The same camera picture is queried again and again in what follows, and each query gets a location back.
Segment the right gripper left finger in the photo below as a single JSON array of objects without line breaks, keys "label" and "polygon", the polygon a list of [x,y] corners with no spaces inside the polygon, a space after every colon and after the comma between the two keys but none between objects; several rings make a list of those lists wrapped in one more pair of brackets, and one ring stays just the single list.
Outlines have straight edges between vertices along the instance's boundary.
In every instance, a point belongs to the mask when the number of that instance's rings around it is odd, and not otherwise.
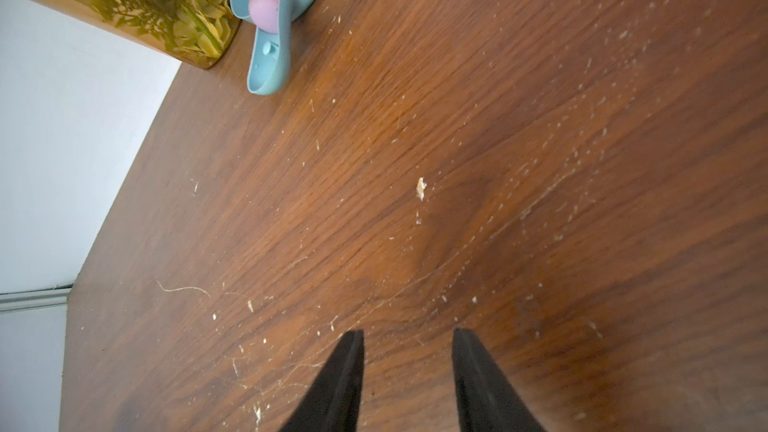
[{"label": "right gripper left finger", "polygon": [[364,357],[364,332],[345,332],[279,431],[355,432],[364,380]]}]

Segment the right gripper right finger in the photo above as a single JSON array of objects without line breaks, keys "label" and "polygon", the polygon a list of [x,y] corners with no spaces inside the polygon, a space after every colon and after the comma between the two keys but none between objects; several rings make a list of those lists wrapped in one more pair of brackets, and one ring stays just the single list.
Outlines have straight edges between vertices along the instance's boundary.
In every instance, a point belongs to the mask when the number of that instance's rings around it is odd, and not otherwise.
[{"label": "right gripper right finger", "polygon": [[461,431],[545,431],[472,330],[454,330],[452,366]]}]

